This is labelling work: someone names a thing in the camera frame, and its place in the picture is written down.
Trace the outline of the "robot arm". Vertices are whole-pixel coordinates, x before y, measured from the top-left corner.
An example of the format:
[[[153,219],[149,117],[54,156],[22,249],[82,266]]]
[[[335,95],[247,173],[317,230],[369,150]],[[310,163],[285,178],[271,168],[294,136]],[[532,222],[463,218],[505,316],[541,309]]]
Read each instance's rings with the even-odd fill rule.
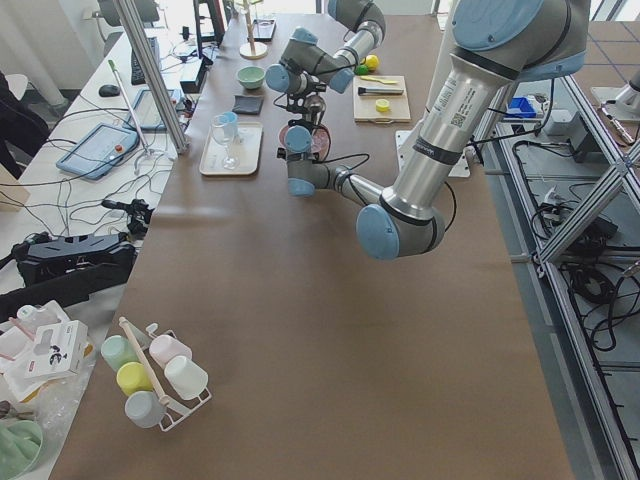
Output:
[[[306,97],[319,84],[342,93],[355,76],[355,68],[384,40],[386,23],[372,1],[330,1],[328,14],[354,33],[330,54],[318,46],[318,38],[304,27],[291,34],[280,60],[265,73],[268,87],[290,97]]]
[[[329,14],[352,34],[334,53],[297,28],[268,86],[286,95],[299,115],[286,132],[284,157],[294,196],[332,189],[361,207],[356,233],[371,257],[392,260],[436,248],[445,222],[434,199],[496,93],[515,82],[554,79],[583,65],[590,5],[586,1],[462,1],[452,12],[451,70],[435,103],[414,127],[412,145],[388,187],[345,167],[328,168],[311,151],[322,122],[321,92],[343,92],[356,66],[385,37],[381,10],[371,1],[332,1]]]

